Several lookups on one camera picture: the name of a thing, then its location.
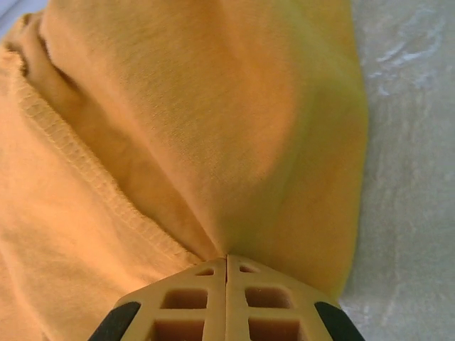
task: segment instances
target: gray surface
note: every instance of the gray surface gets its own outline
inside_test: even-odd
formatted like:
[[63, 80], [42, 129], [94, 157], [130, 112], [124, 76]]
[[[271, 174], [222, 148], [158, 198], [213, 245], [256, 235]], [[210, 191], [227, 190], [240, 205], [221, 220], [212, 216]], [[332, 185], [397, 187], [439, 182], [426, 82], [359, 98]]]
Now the gray surface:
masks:
[[[0, 36], [45, 2], [11, 7]], [[342, 305], [368, 341], [455, 340], [455, 2], [353, 0], [353, 13], [370, 144]]]

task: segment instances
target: orange fabric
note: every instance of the orange fabric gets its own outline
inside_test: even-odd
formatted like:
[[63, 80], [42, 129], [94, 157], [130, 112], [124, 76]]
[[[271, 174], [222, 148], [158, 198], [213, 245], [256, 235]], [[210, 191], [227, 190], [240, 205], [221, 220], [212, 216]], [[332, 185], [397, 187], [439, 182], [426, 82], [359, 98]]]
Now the orange fabric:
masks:
[[87, 339], [229, 253], [339, 296], [367, 131], [348, 1], [51, 0], [0, 58], [6, 340]]

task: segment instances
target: square opening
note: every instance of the square opening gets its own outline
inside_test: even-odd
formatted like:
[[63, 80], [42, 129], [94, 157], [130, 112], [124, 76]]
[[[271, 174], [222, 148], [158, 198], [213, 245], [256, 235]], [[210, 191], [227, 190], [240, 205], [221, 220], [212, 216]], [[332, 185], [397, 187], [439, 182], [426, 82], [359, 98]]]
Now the square opening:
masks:
[[157, 320], [151, 341], [202, 341], [204, 321]]
[[293, 308], [291, 298], [280, 288], [246, 288], [245, 298], [249, 307]]
[[208, 268], [206, 270], [202, 270], [201, 272], [198, 272], [196, 276], [213, 276], [215, 272], [213, 271], [212, 268]]
[[255, 274], [259, 272], [255, 267], [247, 265], [247, 264], [242, 264], [240, 265], [240, 272], [245, 272], [245, 273], [250, 273], [250, 274]]
[[207, 308], [208, 293], [204, 289], [176, 289], [169, 291], [161, 309], [204, 309]]
[[250, 318], [248, 326], [251, 341], [305, 341], [298, 320], [280, 321]]

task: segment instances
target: orange t-shirt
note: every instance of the orange t-shirt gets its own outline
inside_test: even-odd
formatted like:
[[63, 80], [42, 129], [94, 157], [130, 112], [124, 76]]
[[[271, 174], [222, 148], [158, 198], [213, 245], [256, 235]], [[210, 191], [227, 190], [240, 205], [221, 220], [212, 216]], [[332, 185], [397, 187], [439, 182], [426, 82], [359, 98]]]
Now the orange t-shirt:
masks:
[[347, 0], [51, 0], [0, 47], [0, 335], [226, 254], [337, 298], [366, 133]]

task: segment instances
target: beige plastic object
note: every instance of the beige plastic object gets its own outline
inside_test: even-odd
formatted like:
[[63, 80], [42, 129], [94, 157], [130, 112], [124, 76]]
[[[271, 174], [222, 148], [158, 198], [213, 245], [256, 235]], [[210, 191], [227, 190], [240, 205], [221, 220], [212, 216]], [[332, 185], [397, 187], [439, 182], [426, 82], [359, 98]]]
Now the beige plastic object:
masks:
[[331, 341], [323, 293], [239, 256], [216, 259], [122, 297], [141, 308], [121, 341]]

